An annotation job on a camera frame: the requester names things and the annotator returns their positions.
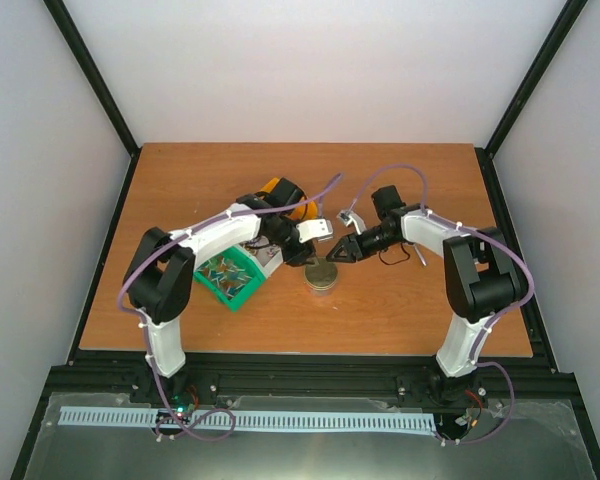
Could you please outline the white candy bin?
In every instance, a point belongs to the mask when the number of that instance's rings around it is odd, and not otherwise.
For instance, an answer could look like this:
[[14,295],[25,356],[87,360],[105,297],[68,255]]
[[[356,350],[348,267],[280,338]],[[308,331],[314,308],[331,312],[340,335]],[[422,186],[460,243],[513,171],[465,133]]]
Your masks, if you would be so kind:
[[276,245],[247,244],[245,250],[255,259],[266,278],[269,278],[283,264],[281,249]]

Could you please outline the metal scoop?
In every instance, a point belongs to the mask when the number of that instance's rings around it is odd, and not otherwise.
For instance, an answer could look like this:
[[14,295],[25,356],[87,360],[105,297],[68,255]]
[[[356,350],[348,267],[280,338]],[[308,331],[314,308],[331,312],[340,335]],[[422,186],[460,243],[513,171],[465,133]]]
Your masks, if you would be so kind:
[[428,266],[428,262],[427,262],[427,260],[425,259],[424,255],[423,255],[423,253],[421,252],[421,250],[420,250],[420,248],[418,247],[418,245],[417,245],[417,244],[413,244],[413,249],[414,249],[414,251],[415,251],[416,255],[418,256],[418,258],[419,258],[419,260],[420,260],[421,264],[422,264],[424,267],[427,267],[427,266]]

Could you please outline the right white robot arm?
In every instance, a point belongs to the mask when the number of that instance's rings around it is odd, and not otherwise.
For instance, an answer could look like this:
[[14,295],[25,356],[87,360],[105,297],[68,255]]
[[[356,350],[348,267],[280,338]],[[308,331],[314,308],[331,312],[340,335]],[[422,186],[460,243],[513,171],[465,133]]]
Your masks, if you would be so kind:
[[504,240],[495,227],[466,233],[460,224],[430,209],[406,204],[393,185],[379,188],[371,198],[379,224],[342,237],[326,259],[357,263],[397,244],[423,247],[442,258],[453,315],[426,381],[430,398],[449,404],[473,385],[473,372],[495,315],[523,297],[514,262],[491,243]]

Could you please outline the green candy bin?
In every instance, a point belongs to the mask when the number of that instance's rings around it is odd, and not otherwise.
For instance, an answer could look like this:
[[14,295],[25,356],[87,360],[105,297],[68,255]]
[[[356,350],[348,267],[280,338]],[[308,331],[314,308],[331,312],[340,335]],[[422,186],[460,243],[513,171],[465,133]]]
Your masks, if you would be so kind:
[[232,312],[239,311],[266,281],[260,263],[240,246],[207,260],[193,277]]

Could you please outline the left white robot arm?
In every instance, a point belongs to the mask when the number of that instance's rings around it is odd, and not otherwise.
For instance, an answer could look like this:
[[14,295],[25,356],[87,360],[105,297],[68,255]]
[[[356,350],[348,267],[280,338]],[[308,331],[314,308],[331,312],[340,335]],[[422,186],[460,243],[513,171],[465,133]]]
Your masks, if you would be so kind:
[[180,372],[186,362],[181,315],[194,273],[226,250],[261,238],[280,250],[285,264],[305,265],[315,255],[317,239],[309,207],[321,200],[280,179],[271,191],[244,195],[199,223],[172,231],[152,227],[143,234],[116,302],[122,312],[139,318],[145,360],[156,374],[152,388],[164,401],[177,402],[188,390],[188,378]]

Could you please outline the white jar lid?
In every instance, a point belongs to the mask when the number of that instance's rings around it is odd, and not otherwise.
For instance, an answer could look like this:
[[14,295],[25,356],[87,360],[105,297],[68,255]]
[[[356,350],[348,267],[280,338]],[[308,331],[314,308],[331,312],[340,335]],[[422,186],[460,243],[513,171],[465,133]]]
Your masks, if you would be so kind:
[[304,268],[305,281],[313,283],[330,283],[338,280],[337,266],[327,261],[324,257],[316,257],[312,264],[308,264]]

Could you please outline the orange candy bin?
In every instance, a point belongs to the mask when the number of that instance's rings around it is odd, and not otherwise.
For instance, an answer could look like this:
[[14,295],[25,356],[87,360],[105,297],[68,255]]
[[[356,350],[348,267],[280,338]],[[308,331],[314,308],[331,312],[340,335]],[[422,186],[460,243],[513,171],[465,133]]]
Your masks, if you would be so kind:
[[[296,205],[306,200],[305,192],[295,183],[285,177],[274,177],[259,191],[255,193],[270,207],[283,207]],[[302,222],[305,220],[314,220],[318,218],[317,204],[312,201],[294,210],[285,211],[284,215],[291,220]]]

